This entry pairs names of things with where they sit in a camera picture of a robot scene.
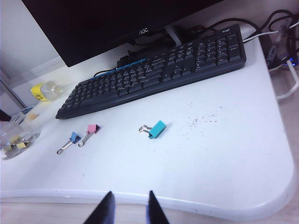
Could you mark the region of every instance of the black keyboard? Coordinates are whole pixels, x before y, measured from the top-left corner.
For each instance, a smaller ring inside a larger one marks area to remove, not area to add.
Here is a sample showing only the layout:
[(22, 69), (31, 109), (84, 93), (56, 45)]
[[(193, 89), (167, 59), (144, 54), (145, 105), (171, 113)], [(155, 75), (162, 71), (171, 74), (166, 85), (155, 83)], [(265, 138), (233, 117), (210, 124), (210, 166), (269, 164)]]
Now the black keyboard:
[(121, 105), (139, 98), (218, 76), (244, 66), (240, 27), (233, 25), (204, 39), (79, 83), (58, 110), (67, 119)]

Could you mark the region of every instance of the white cable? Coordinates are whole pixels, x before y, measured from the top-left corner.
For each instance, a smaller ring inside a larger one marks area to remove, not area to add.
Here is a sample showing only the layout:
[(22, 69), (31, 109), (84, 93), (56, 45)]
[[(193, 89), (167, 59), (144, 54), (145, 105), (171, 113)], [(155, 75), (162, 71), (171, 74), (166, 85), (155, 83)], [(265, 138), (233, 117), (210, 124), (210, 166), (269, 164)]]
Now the white cable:
[(273, 69), (269, 69), (269, 72), (271, 72), (271, 71), (275, 71), (275, 70), (279, 69), (282, 65), (283, 65), (283, 64), (281, 64), (281, 65), (279, 65), (279, 66), (277, 66), (277, 67), (275, 67), (275, 68), (273, 68)]
[(258, 36), (263, 36), (263, 35), (267, 35), (267, 34), (276, 34), (276, 33), (278, 33), (278, 31), (271, 31), (271, 32), (265, 32), (265, 33), (257, 34), (255, 36), (250, 37), (250, 38), (244, 39), (243, 43), (246, 42), (246, 41), (251, 41), (252, 39), (254, 39)]
[(275, 67), (275, 68), (273, 68), (273, 69), (269, 69), (269, 71), (270, 71), (270, 72), (271, 72), (271, 71), (275, 71), (275, 70), (279, 69), (281, 66), (282, 66), (282, 64), (279, 65), (279, 66), (277, 66), (277, 67)]
[(297, 26), (297, 25), (299, 25), (299, 21), (296, 22), (295, 24), (291, 25), (291, 26), (289, 27), (289, 29), (292, 29), (293, 27), (295, 27), (295, 26)]
[[(289, 29), (292, 29), (293, 27), (295, 27), (295, 26), (297, 26), (297, 25), (299, 25), (299, 21), (296, 22), (295, 24), (291, 25), (291, 26), (289, 27)], [(276, 31), (271, 31), (271, 32), (265, 32), (265, 33), (261, 33), (261, 34), (257, 34), (257, 35), (255, 35), (255, 36), (250, 37), (250, 38), (244, 39), (244, 40), (243, 40), (243, 43), (244, 43), (244, 42), (247, 42), (247, 41), (251, 41), (252, 39), (254, 39), (254, 38), (258, 37), (258, 36), (263, 36), (263, 35), (267, 35), (267, 34), (276, 34), (276, 33), (278, 33), (278, 30), (276, 30)]]
[(287, 60), (286, 63), (288, 64), (289, 66), (289, 69), (291, 71), (291, 74), (293, 75), (293, 78), (295, 80), (295, 85), (285, 94), (283, 95), (280, 95), (280, 96), (277, 96), (277, 100), (281, 100), (281, 99), (285, 99), (287, 97), (289, 97), (290, 95), (292, 95), (299, 87), (299, 78), (298, 78), (298, 75), (297, 75), (297, 72), (296, 70), (294, 69), (294, 66), (293, 64), (291, 63), (290, 60)]

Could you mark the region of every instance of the blue binder clip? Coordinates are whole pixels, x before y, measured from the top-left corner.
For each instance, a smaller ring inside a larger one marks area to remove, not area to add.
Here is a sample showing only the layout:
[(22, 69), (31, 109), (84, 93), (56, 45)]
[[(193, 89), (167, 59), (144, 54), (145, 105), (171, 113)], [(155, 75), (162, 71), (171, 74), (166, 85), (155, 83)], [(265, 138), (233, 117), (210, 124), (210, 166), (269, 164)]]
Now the blue binder clip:
[(71, 144), (75, 144), (76, 142), (80, 141), (80, 139), (81, 138), (79, 135), (72, 132), (69, 141), (64, 146), (62, 146), (60, 149), (58, 149), (56, 153), (58, 155), (60, 155), (68, 146), (70, 146)]
[(153, 127), (147, 127), (143, 125), (139, 128), (139, 132), (145, 132), (149, 134), (150, 139), (155, 139), (166, 128), (166, 125), (162, 121), (158, 121)]

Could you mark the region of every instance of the clear container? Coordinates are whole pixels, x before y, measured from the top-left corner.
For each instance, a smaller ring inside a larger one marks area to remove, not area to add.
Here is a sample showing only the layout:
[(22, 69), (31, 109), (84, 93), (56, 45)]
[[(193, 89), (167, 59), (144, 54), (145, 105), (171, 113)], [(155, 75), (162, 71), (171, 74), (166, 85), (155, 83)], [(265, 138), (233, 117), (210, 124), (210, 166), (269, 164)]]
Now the clear container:
[(0, 149), (3, 149), (9, 160), (24, 152), (38, 138), (40, 128), (32, 128), (30, 123), (25, 122), (23, 113), (14, 115), (9, 122), (1, 122)]
[(41, 101), (52, 101), (64, 92), (64, 88), (53, 81), (40, 83), (31, 88), (32, 95)]

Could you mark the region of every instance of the aoc logo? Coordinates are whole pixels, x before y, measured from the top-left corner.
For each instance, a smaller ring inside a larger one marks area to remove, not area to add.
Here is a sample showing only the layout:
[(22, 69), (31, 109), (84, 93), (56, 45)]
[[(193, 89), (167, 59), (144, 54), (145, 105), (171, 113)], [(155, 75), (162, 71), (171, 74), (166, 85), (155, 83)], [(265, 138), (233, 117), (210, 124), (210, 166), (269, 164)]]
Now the aoc logo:
[(139, 30), (139, 35), (145, 34), (149, 31), (149, 29), (146, 27), (144, 29)]

